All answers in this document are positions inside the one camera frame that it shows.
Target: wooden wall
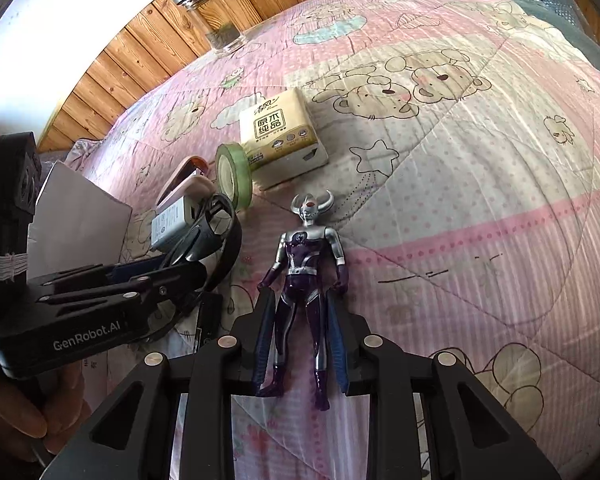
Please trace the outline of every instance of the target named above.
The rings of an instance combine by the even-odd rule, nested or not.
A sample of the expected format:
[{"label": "wooden wall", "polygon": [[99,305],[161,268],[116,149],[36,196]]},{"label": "wooden wall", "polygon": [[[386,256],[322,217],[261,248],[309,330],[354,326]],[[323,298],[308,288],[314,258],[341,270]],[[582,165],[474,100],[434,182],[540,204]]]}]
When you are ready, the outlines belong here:
[{"label": "wooden wall", "polygon": [[[245,30],[305,0],[219,0]],[[600,35],[587,0],[576,0]],[[210,21],[224,13],[211,9]],[[187,13],[171,0],[154,0],[93,61],[40,142],[40,151],[68,150],[74,141],[103,139],[116,119],[145,93],[209,50]]]}]

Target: figure's horns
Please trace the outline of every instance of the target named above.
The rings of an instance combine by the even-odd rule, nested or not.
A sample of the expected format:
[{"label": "figure's horns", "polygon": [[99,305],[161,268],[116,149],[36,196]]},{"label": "figure's horns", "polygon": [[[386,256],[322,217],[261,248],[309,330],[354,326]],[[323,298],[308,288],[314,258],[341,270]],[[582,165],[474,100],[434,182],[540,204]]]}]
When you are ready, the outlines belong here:
[{"label": "figure's horns", "polygon": [[327,194],[329,195],[328,199],[325,202],[322,202],[318,206],[318,212],[320,212],[320,213],[324,213],[325,211],[328,211],[329,209],[331,209],[331,206],[333,206],[333,203],[335,202],[333,193],[331,191],[327,190]]},{"label": "figure's horns", "polygon": [[300,206],[298,205],[298,199],[300,195],[296,195],[294,199],[291,201],[291,212],[295,214],[300,214]]}]

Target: roll of tape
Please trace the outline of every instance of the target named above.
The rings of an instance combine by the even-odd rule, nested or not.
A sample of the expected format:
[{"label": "roll of tape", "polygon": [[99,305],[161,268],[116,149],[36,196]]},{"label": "roll of tape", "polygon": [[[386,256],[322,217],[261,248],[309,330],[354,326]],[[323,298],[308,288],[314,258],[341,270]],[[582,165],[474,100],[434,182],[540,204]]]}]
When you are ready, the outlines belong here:
[{"label": "roll of tape", "polygon": [[216,179],[218,189],[229,197],[236,211],[249,207],[253,192],[251,171],[247,155],[237,142],[218,146]]}]

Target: action figure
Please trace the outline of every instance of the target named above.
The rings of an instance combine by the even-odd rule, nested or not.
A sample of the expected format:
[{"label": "action figure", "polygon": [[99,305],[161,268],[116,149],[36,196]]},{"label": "action figure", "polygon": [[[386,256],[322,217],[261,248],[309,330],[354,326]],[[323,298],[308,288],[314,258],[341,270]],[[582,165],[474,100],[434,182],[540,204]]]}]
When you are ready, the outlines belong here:
[{"label": "action figure", "polygon": [[335,229],[315,224],[321,213],[333,206],[333,193],[318,204],[313,195],[303,200],[297,195],[291,203],[291,211],[302,219],[302,227],[284,233],[280,237],[276,261],[258,284],[258,290],[271,286],[280,273],[288,267],[285,285],[276,308],[274,321],[276,356],[273,365],[273,381],[260,391],[261,397],[279,397],[283,394],[283,378],[286,371],[288,335],[296,317],[298,304],[304,304],[311,335],[314,340],[315,407],[322,412],[329,409],[327,399],[327,309],[322,293],[322,280],[318,263],[322,251],[330,247],[336,259],[337,281],[333,289],[344,294],[349,286],[349,272],[344,262],[344,252]]}]

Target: black bracket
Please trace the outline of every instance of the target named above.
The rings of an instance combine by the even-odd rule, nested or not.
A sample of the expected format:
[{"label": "black bracket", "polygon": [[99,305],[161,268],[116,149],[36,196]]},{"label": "black bracket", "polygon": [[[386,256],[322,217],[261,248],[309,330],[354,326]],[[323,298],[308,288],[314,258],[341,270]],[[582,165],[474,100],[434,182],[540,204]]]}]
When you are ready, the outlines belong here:
[{"label": "black bracket", "polygon": [[[370,333],[328,292],[330,346],[348,396],[370,396],[367,480],[421,478],[413,393],[421,395],[434,480],[559,480],[536,444],[454,355],[432,359]],[[167,480],[187,393],[181,480],[234,480],[231,395],[255,396],[275,295],[196,355],[149,354],[53,460],[43,480]]]}]

